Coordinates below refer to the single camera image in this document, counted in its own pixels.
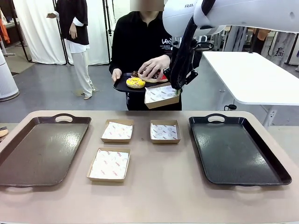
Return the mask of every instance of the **black tray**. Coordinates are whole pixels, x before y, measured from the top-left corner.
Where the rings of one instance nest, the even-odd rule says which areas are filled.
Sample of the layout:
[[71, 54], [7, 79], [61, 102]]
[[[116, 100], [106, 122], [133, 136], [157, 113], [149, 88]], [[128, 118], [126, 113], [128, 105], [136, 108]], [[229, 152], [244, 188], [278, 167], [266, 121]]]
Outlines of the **black tray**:
[[[72, 121], [56, 121], [61, 116]], [[54, 186], [66, 176], [91, 118], [33, 118], [0, 153], [0, 185]]]
[[[114, 88], [119, 92], [136, 92], [136, 93], [145, 93], [145, 88], [142, 89], [131, 89], [127, 86], [127, 79], [131, 78], [131, 73], [122, 74], [121, 78], [117, 80], [114, 84]], [[162, 83], [145, 83], [145, 87], [149, 88], [152, 86], [160, 85]]]
[[[222, 121], [209, 121], [211, 117]], [[245, 118], [189, 118], [207, 179], [238, 186], [288, 185], [292, 178]]]

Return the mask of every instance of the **white table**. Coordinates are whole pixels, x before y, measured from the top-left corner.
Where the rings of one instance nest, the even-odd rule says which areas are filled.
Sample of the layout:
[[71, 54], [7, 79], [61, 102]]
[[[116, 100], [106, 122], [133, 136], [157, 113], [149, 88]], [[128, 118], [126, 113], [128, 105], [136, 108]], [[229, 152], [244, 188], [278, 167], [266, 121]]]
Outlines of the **white table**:
[[277, 105], [299, 105], [299, 79], [257, 53], [204, 52], [223, 83], [217, 110], [226, 89], [241, 104], [271, 105], [263, 123], [269, 127]]

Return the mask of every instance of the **table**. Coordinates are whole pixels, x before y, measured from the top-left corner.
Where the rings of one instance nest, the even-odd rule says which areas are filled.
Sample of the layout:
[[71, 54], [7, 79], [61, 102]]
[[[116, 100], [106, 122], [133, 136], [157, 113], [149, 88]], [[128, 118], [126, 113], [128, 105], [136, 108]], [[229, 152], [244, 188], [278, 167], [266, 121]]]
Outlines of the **table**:
[[[17, 21], [17, 24], [19, 25], [20, 24], [20, 20], [18, 18], [16, 18], [16, 21]], [[6, 29], [14, 27], [14, 26], [15, 26], [15, 23], [14, 23], [13, 20], [12, 20], [12, 22], [8, 22], [7, 24], [5, 24]]]
[[[220, 187], [209, 183], [194, 154], [189, 117], [214, 112], [38, 111], [29, 114], [0, 143], [0, 151], [33, 118], [58, 113], [92, 118], [64, 182], [52, 188], [0, 188], [0, 218], [30, 224], [64, 223], [274, 223], [299, 220], [299, 168], [258, 120], [245, 117], [293, 178], [283, 187]], [[153, 145], [151, 119], [177, 119], [178, 145]], [[134, 119], [128, 145], [103, 144], [106, 119]], [[87, 171], [99, 147], [131, 149], [123, 184], [92, 183]]]
[[271, 105], [263, 123], [269, 127], [277, 105], [299, 105], [299, 79], [257, 53], [204, 52], [223, 83], [217, 110], [221, 110], [226, 89], [237, 102]]

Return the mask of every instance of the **hand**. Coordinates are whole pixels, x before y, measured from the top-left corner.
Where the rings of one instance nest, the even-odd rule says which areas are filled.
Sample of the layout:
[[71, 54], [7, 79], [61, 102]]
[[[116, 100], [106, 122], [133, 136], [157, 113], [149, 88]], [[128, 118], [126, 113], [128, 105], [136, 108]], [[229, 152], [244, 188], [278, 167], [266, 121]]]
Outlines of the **hand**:
[[158, 77], [158, 80], [160, 80], [163, 77], [163, 70], [169, 68], [169, 65], [170, 58], [167, 55], [162, 55], [145, 62], [138, 70], [138, 73], [141, 73], [145, 68], [147, 68], [142, 77], [147, 77], [150, 79], [158, 70], [161, 70], [161, 73]]
[[76, 25], [74, 23], [71, 24], [70, 35], [71, 35], [72, 39], [77, 38], [77, 28], [76, 28]]
[[121, 78], [122, 71], [120, 69], [114, 69], [112, 72], [112, 79], [116, 82], [118, 79]]
[[47, 18], [55, 19], [57, 16], [54, 13], [48, 13]]

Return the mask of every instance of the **black shirt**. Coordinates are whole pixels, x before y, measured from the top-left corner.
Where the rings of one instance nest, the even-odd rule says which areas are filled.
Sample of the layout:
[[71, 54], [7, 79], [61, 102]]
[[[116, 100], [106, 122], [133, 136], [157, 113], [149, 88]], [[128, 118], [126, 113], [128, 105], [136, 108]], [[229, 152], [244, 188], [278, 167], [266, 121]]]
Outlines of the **black shirt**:
[[[88, 18], [86, 0], [58, 0], [55, 11], [59, 13], [59, 24], [62, 37], [74, 43], [88, 45]], [[76, 26], [77, 38], [72, 39], [70, 35], [70, 28], [75, 17], [81, 23], [83, 23], [84, 26]]]
[[110, 72], [118, 68], [122, 73], [138, 71], [146, 61], [162, 55], [171, 56], [171, 35], [162, 21], [162, 13], [147, 24], [139, 12], [121, 17], [115, 28]]

